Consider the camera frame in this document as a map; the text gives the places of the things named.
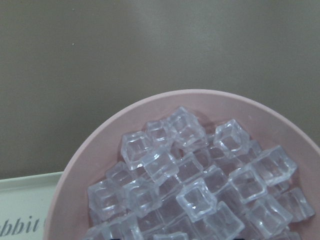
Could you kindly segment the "pink bowl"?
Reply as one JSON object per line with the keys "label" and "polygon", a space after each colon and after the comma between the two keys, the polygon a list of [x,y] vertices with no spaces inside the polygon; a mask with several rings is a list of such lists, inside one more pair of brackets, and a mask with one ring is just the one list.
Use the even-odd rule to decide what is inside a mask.
{"label": "pink bowl", "polygon": [[66,166],[45,221],[45,240],[79,240],[90,226],[87,188],[100,181],[120,158],[122,135],[183,106],[206,127],[235,119],[264,149],[281,145],[298,165],[299,184],[316,214],[291,229],[304,240],[320,237],[320,149],[288,119],[251,99],[208,89],[184,89],[140,100],[100,125]]}

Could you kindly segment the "pile of clear ice cubes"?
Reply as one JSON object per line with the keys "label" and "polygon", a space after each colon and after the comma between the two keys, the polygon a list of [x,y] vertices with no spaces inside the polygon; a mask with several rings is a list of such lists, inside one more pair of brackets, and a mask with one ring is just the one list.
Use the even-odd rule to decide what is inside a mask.
{"label": "pile of clear ice cubes", "polygon": [[205,130],[179,107],[122,136],[121,160],[87,189],[86,240],[298,240],[315,215],[296,163],[231,119]]}

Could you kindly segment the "cream rectangular tray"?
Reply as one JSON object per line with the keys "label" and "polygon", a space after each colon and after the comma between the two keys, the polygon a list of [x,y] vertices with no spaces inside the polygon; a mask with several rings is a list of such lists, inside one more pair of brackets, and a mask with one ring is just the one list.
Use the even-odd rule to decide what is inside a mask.
{"label": "cream rectangular tray", "polygon": [[41,240],[61,172],[0,181],[0,238]]}

